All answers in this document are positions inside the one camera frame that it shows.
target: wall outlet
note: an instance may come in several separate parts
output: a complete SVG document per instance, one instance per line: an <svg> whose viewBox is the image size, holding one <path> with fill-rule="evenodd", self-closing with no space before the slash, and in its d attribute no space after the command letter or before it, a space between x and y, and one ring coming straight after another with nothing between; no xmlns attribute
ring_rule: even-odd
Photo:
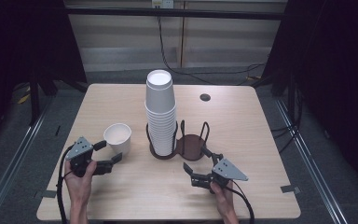
<svg viewBox="0 0 358 224"><path fill-rule="evenodd" d="M163 0L152 0L152 8L162 8Z"/></svg>
<svg viewBox="0 0 358 224"><path fill-rule="evenodd" d="M162 8L173 8L173 0L162 0Z"/></svg>

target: cable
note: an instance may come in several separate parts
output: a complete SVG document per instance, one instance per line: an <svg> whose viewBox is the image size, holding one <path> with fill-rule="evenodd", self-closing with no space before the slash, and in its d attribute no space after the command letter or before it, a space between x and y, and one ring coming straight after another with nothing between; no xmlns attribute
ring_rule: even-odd
<svg viewBox="0 0 358 224"><path fill-rule="evenodd" d="M250 215L249 223L254 224L255 223L255 213L253 211L253 208L252 208L251 204L249 203L248 199L246 198L246 196L243 193L243 191L240 188L240 186L234 180L231 180L231 181L237 186L237 188L241 191L241 193L237 192L235 189L228 188L227 186L225 186L225 189L228 189L229 191L239 195L243 199L243 201L245 202L245 204L246 204L246 206L248 207L248 210L249 210L249 215Z"/></svg>
<svg viewBox="0 0 358 224"><path fill-rule="evenodd" d="M58 206L60 208L60 214L61 214L61 220L62 220L62 224L66 224L67 223L67 219L66 219L66 214L65 214L65 208L63 207L63 202L62 202L62 183L63 183L63 179L65 178L65 176L62 176L62 166L66 157L66 154L68 154L69 150L71 150L72 146L68 147L65 152L63 152L62 157L61 157L61 163L60 163L60 169L59 169L59 174L58 174L58 183L57 183L57 202L58 202Z"/></svg>
<svg viewBox="0 0 358 224"><path fill-rule="evenodd" d="M299 134L299 128L300 128L300 123L301 123L301 118L302 118L302 110L303 110L303 96L300 94L299 89L296 89L296 93L297 93L297 106L298 106L298 118L296 119L295 123L293 123L292 125L290 125L287 128L287 131L292 131L295 127L295 132L293 133L293 136L289 139L289 141L286 143L286 145L284 145L284 147L279 150L279 153L284 152L287 147L290 145L290 143L297 137L297 135Z"/></svg>
<svg viewBox="0 0 358 224"><path fill-rule="evenodd" d="M193 77L193 78L195 78L195 79L198 79L199 81L202 81L202 82L205 82L205 83L208 83L208 84L211 84L211 85L218 85L218 84L212 83L212 82L210 82L210 81L208 81L208 80L202 79L202 78L200 78L200 77L196 77L196 76L194 76L194 75L218 75L218 74L231 74L231 75L234 75L234 74L248 73L248 76L246 77L246 79L245 79L243 82L238 83L238 84L235 84L235 86L240 86L241 84L243 84L244 82L247 81L248 77L250 76L250 74L249 74L250 71L255 70L257 67L266 64L266 63L250 64L249 66L247 66L247 69L242 70L242 71L236 71L236 72L185 73L185 72L175 71L175 70L173 70L173 69L168 65L167 59L166 59L166 57L165 57L164 43L163 43L163 41L162 41L161 17L158 17L158 30L159 30L159 42L160 42L160 50L161 50L162 61L164 62L165 66L166 66L171 72L174 72L174 73L176 73L176 74L178 74L178 75L190 76L190 77Z"/></svg>

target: paper cup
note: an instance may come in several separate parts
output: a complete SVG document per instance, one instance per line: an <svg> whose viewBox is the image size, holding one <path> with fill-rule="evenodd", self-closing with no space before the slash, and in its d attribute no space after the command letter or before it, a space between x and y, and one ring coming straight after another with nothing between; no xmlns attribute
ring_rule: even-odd
<svg viewBox="0 0 358 224"><path fill-rule="evenodd" d="M116 123L109 126L104 131L103 138L116 154L122 152L126 156L131 150L131 128L127 124Z"/></svg>
<svg viewBox="0 0 358 224"><path fill-rule="evenodd" d="M175 107L171 74L156 70L147 76L146 108L152 113L167 113Z"/></svg>

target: hand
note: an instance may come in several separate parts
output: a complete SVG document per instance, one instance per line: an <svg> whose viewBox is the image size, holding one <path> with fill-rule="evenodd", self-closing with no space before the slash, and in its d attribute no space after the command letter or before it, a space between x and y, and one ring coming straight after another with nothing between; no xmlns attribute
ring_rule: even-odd
<svg viewBox="0 0 358 224"><path fill-rule="evenodd" d="M65 162L66 187L71 199L71 223L88 223L87 204L91 194L92 174L97 168L97 162L92 161L83 177L78 177L71 170L71 163Z"/></svg>
<svg viewBox="0 0 358 224"><path fill-rule="evenodd" d="M231 181L228 182L227 187L232 189ZM217 211L220 216L222 216L225 224L238 224L239 221L234 210L232 192L228 189L221 189L220 186L214 182L211 182L211 189L216 197Z"/></svg>

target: wooden table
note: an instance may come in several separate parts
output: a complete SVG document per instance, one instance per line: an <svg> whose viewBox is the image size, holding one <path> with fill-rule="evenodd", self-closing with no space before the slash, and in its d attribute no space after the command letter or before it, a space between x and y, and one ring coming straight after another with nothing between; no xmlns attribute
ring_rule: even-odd
<svg viewBox="0 0 358 224"><path fill-rule="evenodd" d="M211 127L208 149L223 153L248 177L238 181L255 211L255 218L296 218L300 210L255 90L251 87L174 85L177 120L186 121L186 133L200 134L204 121ZM203 93L209 102L200 99ZM79 136L91 143L103 140L113 123L132 129L131 152L111 174L94 176L89 199L90 219L100 220L214 220L220 219L215 198L207 189L191 187L185 161L195 173L211 172L212 160L186 161L176 155L163 161L153 157L145 133L145 85L93 84L89 86L62 152ZM94 152L96 161L114 156L107 147ZM59 163L48 184L56 190ZM63 186L69 217L70 201ZM249 218L243 200L234 196L239 218ZM59 220L57 199L44 198L37 211L41 220Z"/></svg>

